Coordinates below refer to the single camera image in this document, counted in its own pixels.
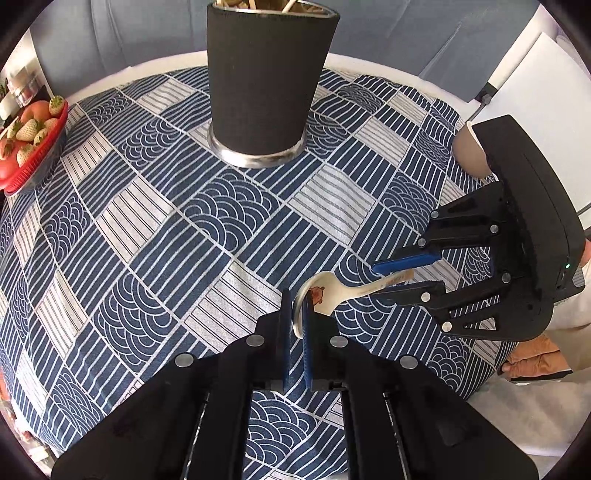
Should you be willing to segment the person's right hand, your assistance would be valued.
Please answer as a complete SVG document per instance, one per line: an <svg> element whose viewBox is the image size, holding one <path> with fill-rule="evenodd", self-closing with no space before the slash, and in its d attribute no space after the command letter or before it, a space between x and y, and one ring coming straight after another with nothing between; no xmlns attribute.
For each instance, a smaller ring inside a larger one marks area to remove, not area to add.
<svg viewBox="0 0 591 480"><path fill-rule="evenodd" d="M564 373L571 382L590 382L590 241L580 261L584 290L559 303L546 331L519 343L502 366L508 379L537 378Z"/></svg>

